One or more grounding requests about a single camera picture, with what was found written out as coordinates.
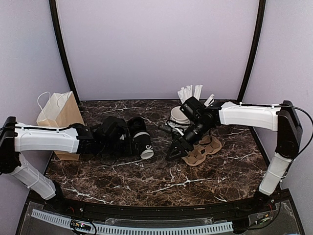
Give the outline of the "brown paper bag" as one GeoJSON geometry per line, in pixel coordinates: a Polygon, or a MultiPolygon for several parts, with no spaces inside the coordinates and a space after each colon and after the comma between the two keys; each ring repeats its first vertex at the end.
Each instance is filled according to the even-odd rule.
{"type": "Polygon", "coordinates": [[[43,127],[68,127],[71,124],[84,124],[76,99],[72,91],[67,93],[44,92],[37,98],[41,109],[37,117],[37,125],[43,127]],[[49,95],[47,103],[41,105],[41,97],[49,95]]]}

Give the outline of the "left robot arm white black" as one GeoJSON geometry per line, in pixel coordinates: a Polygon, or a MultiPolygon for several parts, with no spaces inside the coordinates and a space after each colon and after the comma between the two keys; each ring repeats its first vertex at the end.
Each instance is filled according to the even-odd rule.
{"type": "Polygon", "coordinates": [[[135,152],[127,125],[110,119],[88,127],[80,123],[68,127],[40,127],[8,117],[0,128],[0,171],[18,179],[38,193],[58,213],[66,213],[69,203],[57,183],[32,166],[24,152],[66,152],[71,154],[131,155],[135,152]]]}

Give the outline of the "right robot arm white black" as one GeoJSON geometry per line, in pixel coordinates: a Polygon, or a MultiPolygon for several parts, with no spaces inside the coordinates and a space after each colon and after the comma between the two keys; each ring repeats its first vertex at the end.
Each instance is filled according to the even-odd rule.
{"type": "Polygon", "coordinates": [[[303,127],[297,111],[305,114],[309,120],[312,120],[312,117],[289,100],[280,104],[215,100],[206,106],[191,97],[179,109],[191,121],[191,125],[172,141],[166,156],[168,160],[186,157],[209,130],[220,125],[263,129],[273,132],[270,140],[277,137],[273,156],[257,190],[258,195],[250,200],[249,207],[253,212],[261,212],[268,205],[267,196],[274,193],[293,161],[312,142],[312,139],[309,139],[306,145],[302,145],[303,127]]]}

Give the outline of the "black paper coffee cup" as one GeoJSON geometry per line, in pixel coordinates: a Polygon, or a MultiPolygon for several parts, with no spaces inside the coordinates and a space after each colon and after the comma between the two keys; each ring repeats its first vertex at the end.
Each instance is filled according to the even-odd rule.
{"type": "Polygon", "coordinates": [[[154,155],[150,134],[145,131],[138,132],[133,137],[134,152],[141,159],[150,159],[154,155]]]}

